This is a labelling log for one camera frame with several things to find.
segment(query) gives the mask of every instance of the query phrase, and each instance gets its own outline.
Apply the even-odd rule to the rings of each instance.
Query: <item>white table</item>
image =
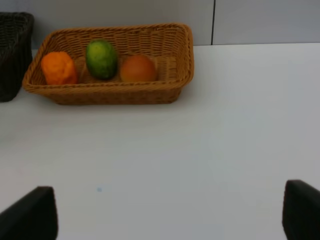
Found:
[[[320,189],[320,44],[194,57],[170,105],[1,103],[0,210],[49,185],[59,240],[286,239],[286,181]]]

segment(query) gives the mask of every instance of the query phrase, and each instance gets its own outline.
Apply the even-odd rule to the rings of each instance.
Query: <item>wicker basket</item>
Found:
[[[157,81],[121,82],[119,74],[102,81],[90,76],[86,47],[93,39],[106,39],[116,48],[119,66],[131,55],[149,56],[157,68]],[[46,85],[41,59],[50,52],[65,51],[75,61],[79,83]],[[23,87],[63,105],[168,104],[194,75],[191,29],[178,23],[129,27],[62,29],[50,34],[24,76]]]
[[[0,12],[0,102],[18,94],[32,61],[34,17],[25,12]]]

